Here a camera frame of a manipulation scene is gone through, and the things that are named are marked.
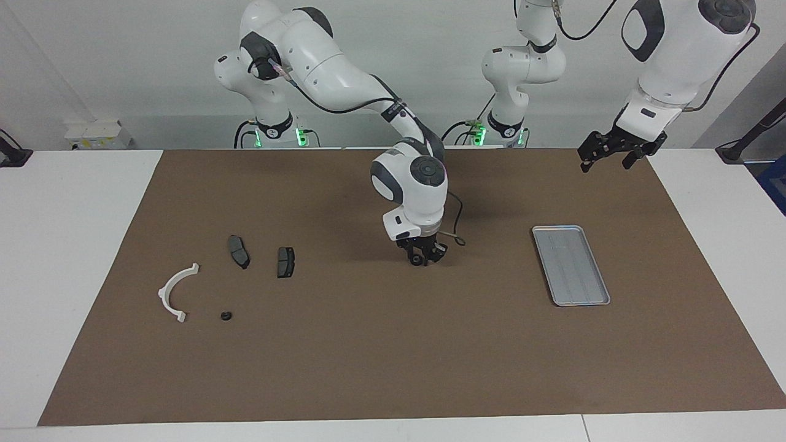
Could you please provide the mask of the blue crate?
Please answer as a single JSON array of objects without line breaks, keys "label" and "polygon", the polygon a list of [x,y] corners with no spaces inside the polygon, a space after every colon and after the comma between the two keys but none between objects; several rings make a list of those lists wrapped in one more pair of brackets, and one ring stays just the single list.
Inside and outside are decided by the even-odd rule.
[{"label": "blue crate", "polygon": [[765,191],[767,196],[786,216],[786,155],[775,160],[762,173],[756,176],[756,181]]}]

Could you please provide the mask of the brown table mat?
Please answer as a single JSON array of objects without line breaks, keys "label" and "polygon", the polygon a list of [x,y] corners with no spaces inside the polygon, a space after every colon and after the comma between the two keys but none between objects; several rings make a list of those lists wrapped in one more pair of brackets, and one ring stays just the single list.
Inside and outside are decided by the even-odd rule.
[{"label": "brown table mat", "polygon": [[[646,161],[451,151],[467,244],[413,266],[384,231],[374,157],[164,153],[39,425],[786,408]],[[581,226],[608,305],[553,304],[539,225]],[[180,324],[157,292],[194,262],[171,293]]]}]

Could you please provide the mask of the long grey brake pad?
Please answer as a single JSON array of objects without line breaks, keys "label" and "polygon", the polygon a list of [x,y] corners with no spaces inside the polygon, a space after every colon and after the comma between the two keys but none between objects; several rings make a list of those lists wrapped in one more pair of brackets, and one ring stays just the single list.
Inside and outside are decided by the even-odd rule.
[{"label": "long grey brake pad", "polygon": [[231,235],[227,241],[228,251],[233,261],[238,264],[242,269],[247,269],[250,265],[251,258],[245,248],[244,241],[237,235]]}]

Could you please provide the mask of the black clamp mount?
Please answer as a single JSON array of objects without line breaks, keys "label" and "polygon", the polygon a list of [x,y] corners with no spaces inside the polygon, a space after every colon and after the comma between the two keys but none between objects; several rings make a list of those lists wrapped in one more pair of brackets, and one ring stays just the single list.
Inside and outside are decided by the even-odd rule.
[{"label": "black clamp mount", "polygon": [[32,149],[23,148],[7,131],[0,128],[0,168],[21,168],[28,162]]}]

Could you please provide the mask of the silver metal tray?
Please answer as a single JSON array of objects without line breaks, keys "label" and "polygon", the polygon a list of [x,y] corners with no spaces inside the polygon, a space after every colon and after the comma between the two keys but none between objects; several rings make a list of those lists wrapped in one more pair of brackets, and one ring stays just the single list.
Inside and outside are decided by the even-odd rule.
[{"label": "silver metal tray", "polygon": [[586,307],[611,302],[581,226],[539,225],[531,232],[553,304]]}]

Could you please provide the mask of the white wall power box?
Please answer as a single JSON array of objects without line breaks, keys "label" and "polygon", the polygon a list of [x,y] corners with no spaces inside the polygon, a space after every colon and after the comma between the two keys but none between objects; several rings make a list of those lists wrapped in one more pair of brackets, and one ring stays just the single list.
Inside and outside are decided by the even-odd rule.
[{"label": "white wall power box", "polygon": [[118,120],[68,123],[64,140],[75,149],[129,149],[133,140]]}]

